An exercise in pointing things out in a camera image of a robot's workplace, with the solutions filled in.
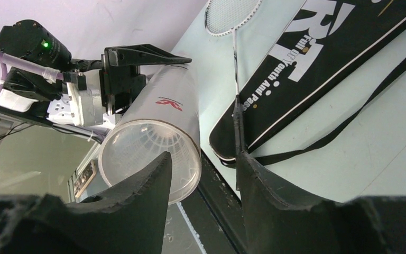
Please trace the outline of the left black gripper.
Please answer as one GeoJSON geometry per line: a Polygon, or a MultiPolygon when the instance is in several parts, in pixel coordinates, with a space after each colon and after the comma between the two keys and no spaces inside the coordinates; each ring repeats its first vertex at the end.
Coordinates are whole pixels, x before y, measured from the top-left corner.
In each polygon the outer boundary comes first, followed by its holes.
{"type": "Polygon", "coordinates": [[[176,56],[151,44],[105,48],[100,71],[103,106],[109,115],[125,109],[146,85],[140,67],[189,64],[191,58],[176,56]]]}

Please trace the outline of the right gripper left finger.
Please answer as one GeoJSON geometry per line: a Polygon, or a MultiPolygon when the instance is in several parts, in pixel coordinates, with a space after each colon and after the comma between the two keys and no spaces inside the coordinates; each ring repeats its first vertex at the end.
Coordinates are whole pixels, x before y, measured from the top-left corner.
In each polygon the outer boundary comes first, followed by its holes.
{"type": "Polygon", "coordinates": [[[0,195],[0,253],[161,253],[171,177],[163,152],[80,203],[0,195]]]}

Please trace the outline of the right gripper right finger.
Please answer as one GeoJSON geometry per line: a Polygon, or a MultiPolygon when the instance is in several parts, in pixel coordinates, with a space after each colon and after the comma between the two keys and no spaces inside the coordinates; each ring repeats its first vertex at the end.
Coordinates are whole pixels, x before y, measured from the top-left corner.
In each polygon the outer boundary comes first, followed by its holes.
{"type": "Polygon", "coordinates": [[[406,253],[406,196],[344,203],[306,191],[237,156],[248,253],[406,253]]]}

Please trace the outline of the white shuttlecock tube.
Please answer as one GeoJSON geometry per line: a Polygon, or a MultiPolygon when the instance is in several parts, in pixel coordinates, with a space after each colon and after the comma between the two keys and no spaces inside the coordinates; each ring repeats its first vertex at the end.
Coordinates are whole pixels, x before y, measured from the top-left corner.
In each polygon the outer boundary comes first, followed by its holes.
{"type": "Polygon", "coordinates": [[[189,64],[161,67],[104,138],[100,174],[114,186],[162,152],[172,158],[169,203],[187,198],[201,177],[198,86],[189,64]]]}

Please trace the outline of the clear plastic tube lid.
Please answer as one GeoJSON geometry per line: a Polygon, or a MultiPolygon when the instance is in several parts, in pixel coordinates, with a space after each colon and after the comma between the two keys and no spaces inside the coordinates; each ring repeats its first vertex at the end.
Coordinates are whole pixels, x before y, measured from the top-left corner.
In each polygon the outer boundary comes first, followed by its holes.
{"type": "Polygon", "coordinates": [[[201,157],[191,136],[171,124],[146,120],[116,127],[101,145],[100,174],[109,187],[114,186],[141,171],[163,152],[169,152],[172,158],[169,204],[181,202],[200,181],[201,157]]]}

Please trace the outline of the badminton racket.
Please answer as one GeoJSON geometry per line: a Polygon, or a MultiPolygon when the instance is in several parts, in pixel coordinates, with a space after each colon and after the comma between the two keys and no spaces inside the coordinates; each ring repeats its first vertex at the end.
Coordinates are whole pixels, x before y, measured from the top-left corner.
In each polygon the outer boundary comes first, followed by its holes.
{"type": "Polygon", "coordinates": [[[239,87],[237,31],[255,15],[261,4],[262,1],[253,0],[210,0],[204,14],[205,29],[210,35],[214,37],[222,37],[228,34],[232,35],[235,85],[232,118],[234,125],[235,152],[237,155],[246,150],[243,107],[239,87]]]}

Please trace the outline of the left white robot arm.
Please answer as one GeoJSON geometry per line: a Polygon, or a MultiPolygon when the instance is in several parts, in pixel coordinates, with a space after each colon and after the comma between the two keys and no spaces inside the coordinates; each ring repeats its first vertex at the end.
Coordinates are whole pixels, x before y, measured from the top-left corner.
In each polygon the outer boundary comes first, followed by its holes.
{"type": "Polygon", "coordinates": [[[146,85],[141,66],[188,64],[151,44],[104,49],[97,60],[75,59],[35,20],[0,31],[0,114],[41,126],[95,126],[127,110],[146,85]]]}

